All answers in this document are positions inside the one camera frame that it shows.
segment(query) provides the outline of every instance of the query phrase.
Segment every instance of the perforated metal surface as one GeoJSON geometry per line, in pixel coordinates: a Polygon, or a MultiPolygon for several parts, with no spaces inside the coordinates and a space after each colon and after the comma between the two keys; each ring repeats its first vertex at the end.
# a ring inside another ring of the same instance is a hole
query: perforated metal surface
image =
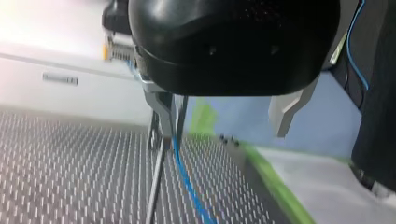
{"type": "MultiPolygon", "coordinates": [[[[156,152],[141,128],[0,111],[0,223],[143,223],[156,152]]],[[[284,223],[212,138],[185,138],[181,158],[218,223],[284,223]]],[[[157,223],[202,222],[168,151],[157,223]]]]}

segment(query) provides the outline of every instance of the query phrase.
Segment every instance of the green strip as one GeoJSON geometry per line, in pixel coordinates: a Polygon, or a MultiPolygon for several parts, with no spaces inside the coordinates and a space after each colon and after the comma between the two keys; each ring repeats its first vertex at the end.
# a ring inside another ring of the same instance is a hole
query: green strip
{"type": "Polygon", "coordinates": [[[260,155],[254,147],[243,144],[249,160],[258,170],[266,187],[273,194],[279,206],[286,213],[293,224],[315,224],[314,219],[308,214],[298,199],[283,183],[270,162],[260,155]]]}
{"type": "Polygon", "coordinates": [[[197,98],[196,106],[192,111],[190,133],[215,135],[217,117],[216,110],[204,98],[197,98]]]}

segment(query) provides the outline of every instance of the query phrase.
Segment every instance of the light blue surface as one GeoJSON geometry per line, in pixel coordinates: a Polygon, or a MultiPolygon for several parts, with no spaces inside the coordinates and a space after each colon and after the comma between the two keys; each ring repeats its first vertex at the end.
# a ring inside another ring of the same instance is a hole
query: light blue surface
{"type": "MultiPolygon", "coordinates": [[[[270,97],[207,97],[218,112],[215,133],[263,147],[350,158],[361,114],[330,74],[321,74],[311,101],[293,119],[286,138],[275,138],[268,121],[270,97]]],[[[196,99],[189,100],[187,129],[196,99]]]]}

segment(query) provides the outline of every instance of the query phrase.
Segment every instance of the white cabinet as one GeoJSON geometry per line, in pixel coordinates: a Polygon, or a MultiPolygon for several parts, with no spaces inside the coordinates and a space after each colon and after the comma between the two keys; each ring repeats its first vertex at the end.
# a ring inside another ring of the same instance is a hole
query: white cabinet
{"type": "Polygon", "coordinates": [[[149,123],[142,87],[109,77],[0,58],[0,105],[139,125],[149,123]],[[45,81],[43,74],[77,77],[78,84],[45,81]]]}

